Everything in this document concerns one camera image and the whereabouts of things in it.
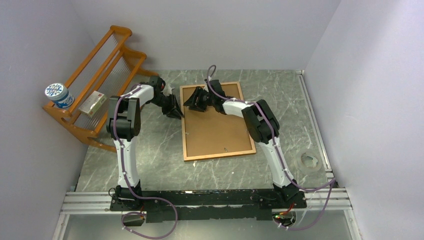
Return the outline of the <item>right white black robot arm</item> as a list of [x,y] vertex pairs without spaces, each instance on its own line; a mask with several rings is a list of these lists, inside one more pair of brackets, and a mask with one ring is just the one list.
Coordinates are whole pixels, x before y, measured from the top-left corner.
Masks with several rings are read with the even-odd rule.
[[222,115],[242,118],[249,136],[261,147],[270,167],[273,189],[271,196],[264,200],[282,208],[306,208],[305,194],[288,169],[281,148],[280,125],[265,100],[244,101],[227,95],[219,80],[206,79],[205,86],[197,86],[183,106],[197,112],[213,107]]

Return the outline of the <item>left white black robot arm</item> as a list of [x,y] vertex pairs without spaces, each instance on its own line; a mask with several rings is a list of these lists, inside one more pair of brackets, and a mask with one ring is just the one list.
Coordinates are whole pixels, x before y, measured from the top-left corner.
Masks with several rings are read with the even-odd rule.
[[145,197],[137,171],[135,137],[141,131],[141,107],[145,104],[160,107],[168,118],[184,117],[172,89],[157,75],[136,84],[126,94],[109,98],[106,131],[113,139],[119,170],[117,186],[111,195],[111,211],[139,211],[143,207]]

